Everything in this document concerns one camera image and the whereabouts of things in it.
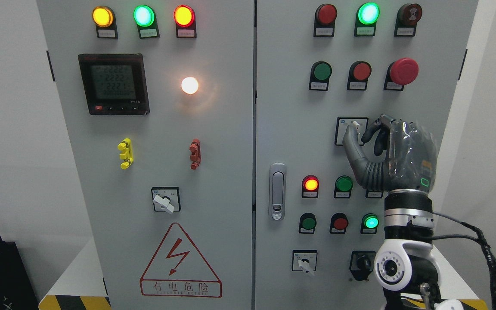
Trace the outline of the gray robotic hand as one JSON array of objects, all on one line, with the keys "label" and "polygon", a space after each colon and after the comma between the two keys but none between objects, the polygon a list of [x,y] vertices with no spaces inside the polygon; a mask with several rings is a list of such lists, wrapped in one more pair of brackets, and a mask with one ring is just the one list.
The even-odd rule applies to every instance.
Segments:
[{"label": "gray robotic hand", "polygon": [[384,161],[369,161],[358,143],[358,131],[348,125],[343,137],[346,156],[356,181],[374,192],[416,189],[428,193],[434,186],[437,147],[432,134],[416,122],[396,120],[388,115],[376,119],[362,136],[368,143],[374,133],[374,154],[386,152]]}]

